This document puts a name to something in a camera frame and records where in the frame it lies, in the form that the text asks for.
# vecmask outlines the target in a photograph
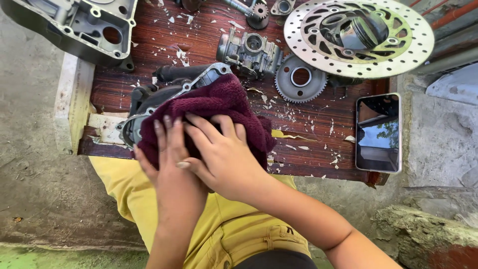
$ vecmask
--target hand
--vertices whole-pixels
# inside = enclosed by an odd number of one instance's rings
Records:
[[[272,177],[249,150],[244,126],[233,123],[229,116],[213,116],[211,122],[221,126],[221,134],[204,118],[192,114],[186,118],[195,125],[186,123],[185,129],[204,162],[189,157],[177,166],[194,172],[226,199],[250,204],[251,199],[264,190],[262,184]]]
[[[154,121],[159,147],[159,171],[136,145],[134,153],[156,189],[159,224],[166,220],[174,222],[173,225],[194,220],[194,228],[206,204],[207,187],[194,173],[175,166],[178,161],[189,157],[184,145],[181,118],[176,118],[174,126],[169,116],[165,116],[163,121],[166,132],[158,120]]]

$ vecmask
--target person's right hand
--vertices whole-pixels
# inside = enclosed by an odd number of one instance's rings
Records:
[[[201,152],[203,161],[186,158],[176,165],[194,172],[209,188],[226,199],[251,203],[251,198],[267,189],[270,179],[247,145],[246,129],[226,115],[216,115],[212,123],[221,126],[222,134],[206,119],[187,114],[192,123],[185,130]]]

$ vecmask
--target yellow pants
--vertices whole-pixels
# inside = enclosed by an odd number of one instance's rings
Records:
[[[136,160],[90,157],[91,164],[118,202],[118,211],[135,222],[151,251],[158,224],[156,192]],[[274,175],[296,189],[292,176]],[[228,269],[271,249],[288,249],[310,256],[307,241],[285,222],[240,202],[209,194],[186,255],[186,269]]]

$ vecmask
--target drilled brake rotor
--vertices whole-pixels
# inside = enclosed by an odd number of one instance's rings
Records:
[[[324,37],[324,27],[354,11],[380,16],[388,28],[382,43],[373,48],[348,49]],[[358,39],[367,34],[359,30]],[[312,0],[289,15],[284,36],[292,52],[306,63],[351,78],[387,78],[405,73],[421,65],[435,43],[427,21],[392,0]]]

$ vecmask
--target wooden table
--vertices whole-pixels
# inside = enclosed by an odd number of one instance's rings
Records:
[[[187,24],[186,15],[189,13],[172,1],[164,1],[164,6],[160,8],[156,4],[153,2],[150,5],[142,0],[138,2],[135,15],[137,26],[133,28],[131,44],[135,71],[127,74],[96,67],[90,101],[97,113],[128,112],[130,93],[137,82],[151,84],[152,72],[159,66],[182,66],[176,55],[178,46],[187,52],[190,65],[213,63],[216,62],[217,43],[224,34],[220,29],[228,32],[232,26],[228,21],[235,21],[246,28],[237,28],[240,34],[244,31],[254,32],[243,14],[228,9],[227,5],[218,1],[205,2],[200,12],[191,14],[194,18],[190,24]],[[257,33],[267,36],[269,41],[275,42],[287,54],[290,49],[284,41],[282,26],[278,23],[281,24],[280,19],[271,17],[267,28]],[[273,129],[281,130],[284,136],[288,136],[277,138],[277,146],[270,155],[270,172],[347,179],[377,185],[385,183],[386,177],[379,173],[355,169],[355,144],[344,139],[349,135],[355,136],[356,99],[389,92],[388,79],[368,80],[362,85],[349,87],[346,98],[342,98],[343,89],[338,89],[337,95],[333,95],[333,90],[327,86],[317,98],[303,104],[283,100],[275,89],[273,79],[249,82],[241,78],[241,81],[247,88],[255,87],[263,92],[248,92],[253,109],[258,115],[269,117]],[[130,158],[128,149],[94,143],[94,129],[85,126],[77,146],[78,154]]]

